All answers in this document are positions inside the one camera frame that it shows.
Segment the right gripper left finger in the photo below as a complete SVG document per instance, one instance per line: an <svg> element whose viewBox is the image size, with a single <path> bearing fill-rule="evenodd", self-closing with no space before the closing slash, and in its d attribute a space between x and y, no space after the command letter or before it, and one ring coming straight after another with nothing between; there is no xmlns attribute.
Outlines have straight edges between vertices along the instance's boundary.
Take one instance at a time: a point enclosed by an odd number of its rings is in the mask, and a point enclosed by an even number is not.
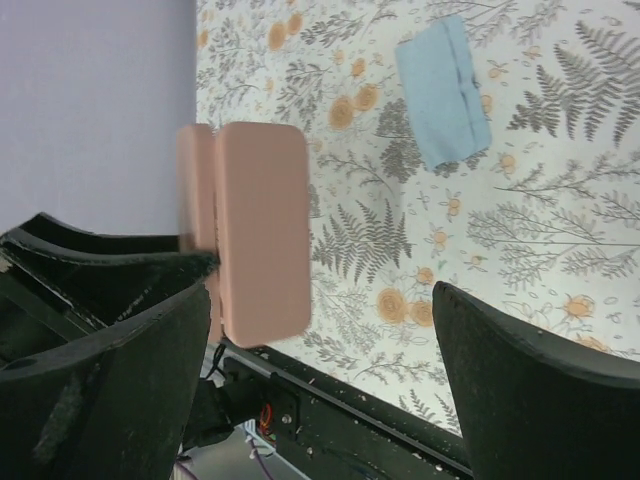
<svg viewBox="0 0 640 480"><path fill-rule="evenodd" d="M210 325L193 286L1 371L4 479L167 479Z"/></svg>

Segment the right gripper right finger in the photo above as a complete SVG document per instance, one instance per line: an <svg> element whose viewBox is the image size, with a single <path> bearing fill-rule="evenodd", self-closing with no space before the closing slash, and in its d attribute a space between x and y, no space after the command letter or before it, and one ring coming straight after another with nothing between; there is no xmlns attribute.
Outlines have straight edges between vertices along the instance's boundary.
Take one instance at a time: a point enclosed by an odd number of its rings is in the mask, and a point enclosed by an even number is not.
<svg viewBox="0 0 640 480"><path fill-rule="evenodd" d="M433 318L474 478L638 478L637 362L442 281Z"/></svg>

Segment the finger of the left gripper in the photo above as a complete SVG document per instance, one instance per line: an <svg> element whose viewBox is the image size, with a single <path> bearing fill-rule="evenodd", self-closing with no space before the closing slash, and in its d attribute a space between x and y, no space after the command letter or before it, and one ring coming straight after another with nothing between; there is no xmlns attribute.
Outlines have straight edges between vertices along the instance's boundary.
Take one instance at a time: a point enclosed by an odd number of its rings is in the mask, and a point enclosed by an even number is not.
<svg viewBox="0 0 640 480"><path fill-rule="evenodd" d="M176 235L105 235L39 213L1 235L1 347L49 350L196 296L216 254Z"/></svg>

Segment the pink glasses case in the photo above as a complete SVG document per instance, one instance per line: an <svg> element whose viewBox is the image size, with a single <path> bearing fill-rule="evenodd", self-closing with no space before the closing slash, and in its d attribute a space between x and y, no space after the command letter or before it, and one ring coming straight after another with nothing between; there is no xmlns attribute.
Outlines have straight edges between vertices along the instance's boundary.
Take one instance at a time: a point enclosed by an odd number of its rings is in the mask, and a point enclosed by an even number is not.
<svg viewBox="0 0 640 480"><path fill-rule="evenodd" d="M311 321L309 156L291 125L232 122L177 134L180 248L219 265L205 286L209 338L247 348Z"/></svg>

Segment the light blue cleaning cloth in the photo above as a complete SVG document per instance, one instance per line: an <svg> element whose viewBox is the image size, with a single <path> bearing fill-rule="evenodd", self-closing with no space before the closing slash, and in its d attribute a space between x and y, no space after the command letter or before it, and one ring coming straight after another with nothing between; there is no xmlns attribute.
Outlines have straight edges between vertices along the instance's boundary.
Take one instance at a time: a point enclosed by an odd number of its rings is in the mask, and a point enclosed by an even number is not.
<svg viewBox="0 0 640 480"><path fill-rule="evenodd" d="M429 170L491 145L463 19L443 17L395 49L409 125Z"/></svg>

